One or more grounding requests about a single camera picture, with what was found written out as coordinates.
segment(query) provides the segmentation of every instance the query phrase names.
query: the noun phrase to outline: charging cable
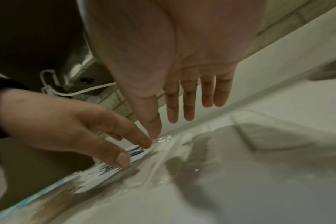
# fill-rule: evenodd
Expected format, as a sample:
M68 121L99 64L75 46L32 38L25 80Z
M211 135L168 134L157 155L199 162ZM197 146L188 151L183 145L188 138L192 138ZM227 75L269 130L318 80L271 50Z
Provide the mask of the charging cable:
M94 87L91 87L91 88L88 88L88 89L83 89L81 91L74 92L74 93L60 93L60 92L56 91L51 85L48 85L46 83L45 78L44 78L44 74L46 72L49 72L49 73L55 75L55 70L53 70L53 69L42 70L40 72L40 79L41 79L42 84L44 85L44 87L41 88L41 90L50 90L51 92L53 92L53 93L55 93L56 95L59 95L59 96L75 96L75 95L86 93L86 92L89 92L89 91L92 91L92 90L95 90L95 89L100 89L100 88L116 85L116 82L113 82L113 83L103 84L103 85L100 85L100 86L94 86Z

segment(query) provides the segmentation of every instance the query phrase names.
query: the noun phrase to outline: tiled wall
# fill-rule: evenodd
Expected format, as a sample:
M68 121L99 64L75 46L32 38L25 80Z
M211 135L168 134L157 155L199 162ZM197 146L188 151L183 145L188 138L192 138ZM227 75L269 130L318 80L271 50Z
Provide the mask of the tiled wall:
M336 7L336 0L269 0L258 36L246 57L274 43L334 7ZM137 121L136 115L116 86L108 87L99 96L79 95L74 98L104 105L127 117L132 122ZM165 104L163 92L157 94L157 99L159 107Z

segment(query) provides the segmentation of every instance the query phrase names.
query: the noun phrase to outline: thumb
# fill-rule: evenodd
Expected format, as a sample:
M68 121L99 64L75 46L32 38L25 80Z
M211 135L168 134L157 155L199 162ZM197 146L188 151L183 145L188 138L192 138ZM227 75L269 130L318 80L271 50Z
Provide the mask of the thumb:
M130 155L123 148L99 138L90 131L81 138L75 151L120 168L128 166L131 160Z

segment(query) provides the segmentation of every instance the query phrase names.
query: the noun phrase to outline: human hand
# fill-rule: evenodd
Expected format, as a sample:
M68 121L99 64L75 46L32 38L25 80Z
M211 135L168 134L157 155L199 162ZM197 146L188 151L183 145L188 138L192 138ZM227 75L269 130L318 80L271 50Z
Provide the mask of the human hand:
M266 0L78 0L91 43L151 138L167 116L194 119L197 79L202 104L225 105L237 64L254 39Z
M78 152L116 167L127 166L129 154L96 133L143 148L152 144L135 124L103 106L20 89L0 91L0 127L27 145Z

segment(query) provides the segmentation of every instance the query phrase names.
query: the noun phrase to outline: white cable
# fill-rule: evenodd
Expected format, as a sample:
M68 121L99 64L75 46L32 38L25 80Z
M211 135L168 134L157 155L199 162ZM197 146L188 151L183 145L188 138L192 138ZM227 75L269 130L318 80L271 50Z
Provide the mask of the white cable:
M53 70L53 69L42 70L40 72L40 79L41 79L42 84L45 87L48 87L53 93L55 93L55 94L57 94L59 96L75 96L75 95L86 93L86 92L89 92L89 91L92 91L92 90L95 90L95 89L100 89L100 88L116 85L116 82L113 82L113 83L109 83L109 84L103 84L103 85L100 85L100 86L94 86L94 87L91 87L91 88L88 88L88 89L83 89L83 90L75 92L75 93L60 93L60 92L56 91L51 85L48 85L46 83L45 78L44 78L45 72L49 72L51 74L55 74L55 70Z

